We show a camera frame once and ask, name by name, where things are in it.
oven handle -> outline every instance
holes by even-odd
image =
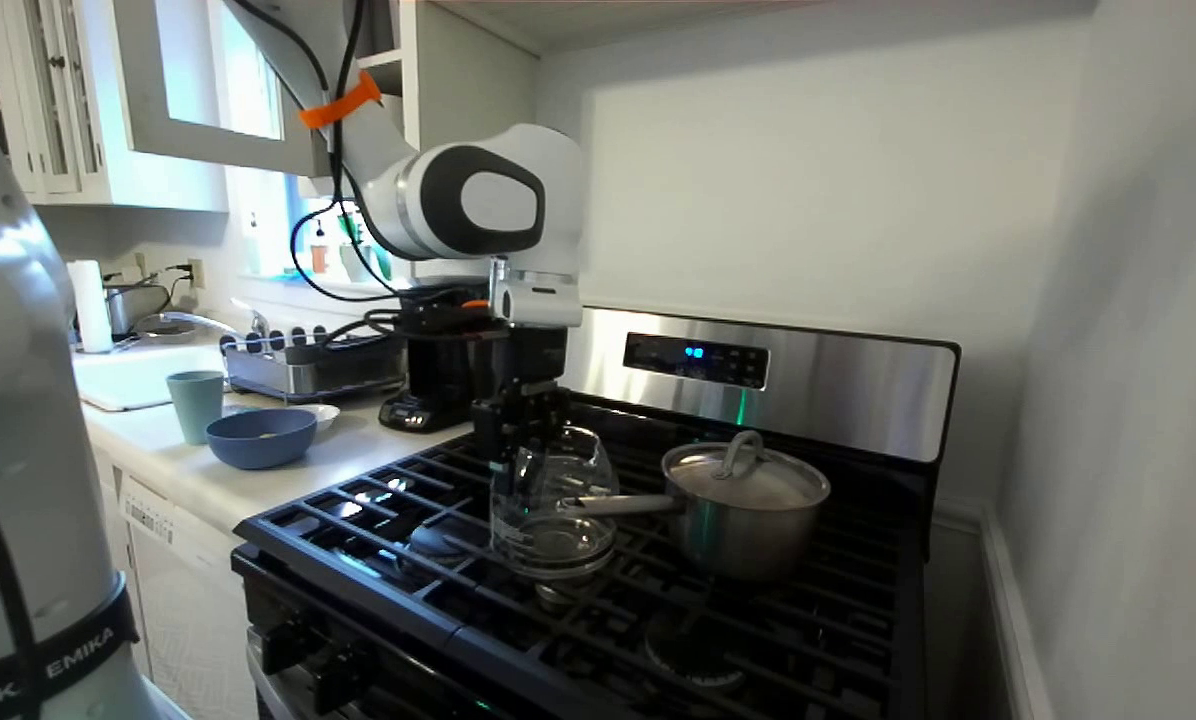
[[[250,628],[250,678],[272,720],[299,720],[299,713],[283,699],[281,681],[263,673],[263,642],[258,628]]]

kitchen counter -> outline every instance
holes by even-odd
[[[263,403],[268,400],[259,396],[227,391],[227,408]],[[376,403],[376,396],[339,403],[339,416],[326,438],[316,438],[307,455],[272,473],[236,473],[219,464],[207,445],[183,445],[174,403],[137,414],[100,414],[83,403],[83,425],[98,452],[104,452],[119,473],[137,477],[179,514],[233,532],[246,517],[467,432],[465,425],[427,438],[389,432],[376,425]]]

stove burner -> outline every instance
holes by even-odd
[[[693,689],[726,692],[745,681],[745,673],[729,659],[735,645],[740,642],[729,628],[666,607],[647,622],[642,647],[662,673]]]

gas stove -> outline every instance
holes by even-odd
[[[666,520],[642,517],[622,520],[604,572],[524,580],[490,543],[490,462],[465,438],[236,528],[263,703],[920,720],[926,550],[958,358],[930,341],[593,312],[565,403],[604,438],[627,493],[666,487],[673,445],[735,425],[834,477],[798,575],[717,580]],[[787,416],[798,400],[851,414]]]

pot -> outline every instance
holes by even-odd
[[[133,337],[141,320],[168,310],[168,287],[161,284],[108,284],[112,337]]]
[[[571,517],[673,514],[681,552],[729,580],[794,575],[834,486],[811,464],[764,448],[758,432],[729,445],[681,445],[666,462],[669,496],[571,496]]]

